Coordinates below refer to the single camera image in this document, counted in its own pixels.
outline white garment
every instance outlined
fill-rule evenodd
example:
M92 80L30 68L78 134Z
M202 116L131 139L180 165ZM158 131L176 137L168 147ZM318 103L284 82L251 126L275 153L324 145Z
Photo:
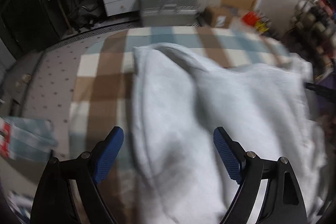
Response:
M311 209L325 152L303 88L312 76L310 63L293 56L289 71L266 64L227 70L169 43L135 48L134 59L132 131L141 223L221 221L238 185L213 144L219 126L262 159L287 157ZM259 215L266 183L249 223Z

